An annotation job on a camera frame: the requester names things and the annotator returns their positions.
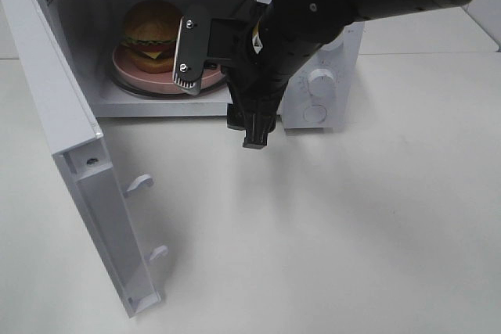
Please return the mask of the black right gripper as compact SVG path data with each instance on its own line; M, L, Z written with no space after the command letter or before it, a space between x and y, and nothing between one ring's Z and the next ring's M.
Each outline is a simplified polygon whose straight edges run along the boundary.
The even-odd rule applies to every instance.
M282 83L267 77L252 46L252 33L267 5L242 0L228 16L211 19L207 61L222 68L232 103L227 128L244 131L243 147L263 149L274 130L282 99Z

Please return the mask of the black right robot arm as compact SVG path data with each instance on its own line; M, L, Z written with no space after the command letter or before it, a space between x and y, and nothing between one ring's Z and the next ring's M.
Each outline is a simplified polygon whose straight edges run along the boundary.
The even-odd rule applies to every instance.
M207 56L227 78L228 127L244 132L244 147L265 147L290 78L347 25L470 1L271 0L247 16L212 20Z

